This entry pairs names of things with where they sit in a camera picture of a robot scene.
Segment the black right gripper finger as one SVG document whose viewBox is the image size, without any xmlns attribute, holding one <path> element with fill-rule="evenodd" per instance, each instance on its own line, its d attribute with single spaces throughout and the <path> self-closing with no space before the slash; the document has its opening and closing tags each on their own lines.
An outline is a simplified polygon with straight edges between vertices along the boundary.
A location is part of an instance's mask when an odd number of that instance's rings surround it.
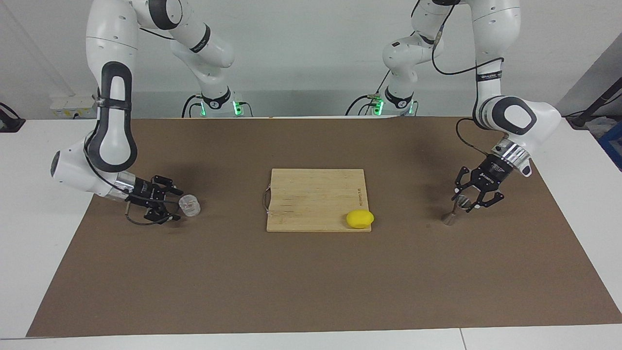
<svg viewBox="0 0 622 350">
<path fill-rule="evenodd" d="M 160 188 L 164 193 L 172 193 L 173 195 L 184 195 L 184 191 L 177 188 L 171 178 L 161 175 L 155 175 L 151 178 L 151 183 L 160 185 Z"/>
<path fill-rule="evenodd" d="M 146 211 L 146 220 L 151 224 L 164 224 L 168 221 L 180 221 L 180 207 L 173 212 L 169 212 L 166 208 L 149 208 Z"/>
</svg>

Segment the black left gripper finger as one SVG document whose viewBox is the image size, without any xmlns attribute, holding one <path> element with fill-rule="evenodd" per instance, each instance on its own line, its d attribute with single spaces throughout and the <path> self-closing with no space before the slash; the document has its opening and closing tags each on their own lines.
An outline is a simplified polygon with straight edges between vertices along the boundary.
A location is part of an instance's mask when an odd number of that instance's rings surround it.
<svg viewBox="0 0 622 350">
<path fill-rule="evenodd" d="M 469 168 L 461 168 L 458 171 L 458 175 L 454 181 L 454 195 L 451 198 L 452 201 L 455 201 L 460 195 L 460 193 L 462 193 L 462 191 L 467 188 L 468 182 L 465 182 L 465 183 L 462 182 L 463 177 L 467 174 L 469 174 Z"/>
<path fill-rule="evenodd" d="M 490 206 L 502 201 L 504 199 L 504 195 L 502 193 L 494 193 L 493 197 L 488 201 L 484 201 L 486 193 L 480 193 L 476 199 L 476 202 L 473 204 L 474 209 L 479 208 L 489 208 Z"/>
</svg>

